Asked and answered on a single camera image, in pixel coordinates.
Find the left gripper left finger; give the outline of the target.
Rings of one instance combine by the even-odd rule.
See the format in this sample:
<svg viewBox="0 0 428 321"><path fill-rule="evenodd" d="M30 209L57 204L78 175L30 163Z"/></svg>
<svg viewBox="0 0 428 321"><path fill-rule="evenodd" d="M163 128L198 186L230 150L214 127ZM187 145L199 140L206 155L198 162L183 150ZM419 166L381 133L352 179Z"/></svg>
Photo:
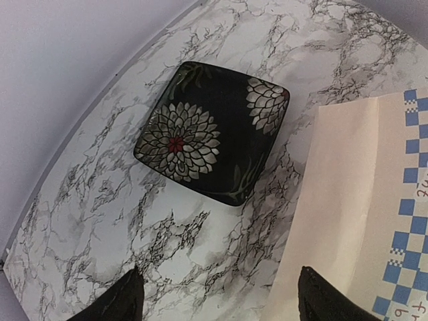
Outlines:
<svg viewBox="0 0 428 321"><path fill-rule="evenodd" d="M144 279L134 267L86 309L69 321L139 321L144 304Z"/></svg>

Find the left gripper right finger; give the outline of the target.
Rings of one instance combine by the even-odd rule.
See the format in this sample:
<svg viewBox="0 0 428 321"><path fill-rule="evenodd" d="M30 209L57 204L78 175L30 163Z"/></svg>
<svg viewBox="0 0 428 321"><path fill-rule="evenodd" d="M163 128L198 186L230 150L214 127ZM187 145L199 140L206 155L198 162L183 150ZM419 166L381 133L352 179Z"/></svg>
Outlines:
<svg viewBox="0 0 428 321"><path fill-rule="evenodd" d="M309 266L300 272L298 309L301 321L379 321Z"/></svg>

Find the blue checkered paper bag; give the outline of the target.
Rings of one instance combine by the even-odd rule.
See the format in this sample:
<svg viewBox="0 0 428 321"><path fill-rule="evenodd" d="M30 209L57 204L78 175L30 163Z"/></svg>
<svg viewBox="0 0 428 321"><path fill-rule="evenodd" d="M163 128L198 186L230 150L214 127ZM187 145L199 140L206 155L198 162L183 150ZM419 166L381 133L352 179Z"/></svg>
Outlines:
<svg viewBox="0 0 428 321"><path fill-rule="evenodd" d="M379 320L427 319L427 89L319 107L263 320L300 320L317 271Z"/></svg>

